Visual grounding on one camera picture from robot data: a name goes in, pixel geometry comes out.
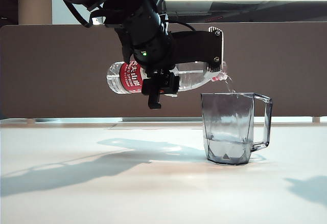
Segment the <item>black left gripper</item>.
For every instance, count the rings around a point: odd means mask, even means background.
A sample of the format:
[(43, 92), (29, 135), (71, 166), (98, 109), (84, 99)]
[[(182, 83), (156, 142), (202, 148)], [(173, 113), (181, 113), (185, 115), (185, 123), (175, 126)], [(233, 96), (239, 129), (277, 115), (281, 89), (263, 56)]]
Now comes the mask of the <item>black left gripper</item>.
[[(167, 31), (168, 16), (155, 10), (139, 9), (130, 15), (122, 28), (123, 60), (130, 62), (131, 56), (143, 67), (160, 64), (170, 52), (171, 36)], [(143, 80), (142, 94), (148, 96), (150, 109), (161, 109), (160, 95), (176, 95), (179, 76), (172, 72), (154, 75)]]

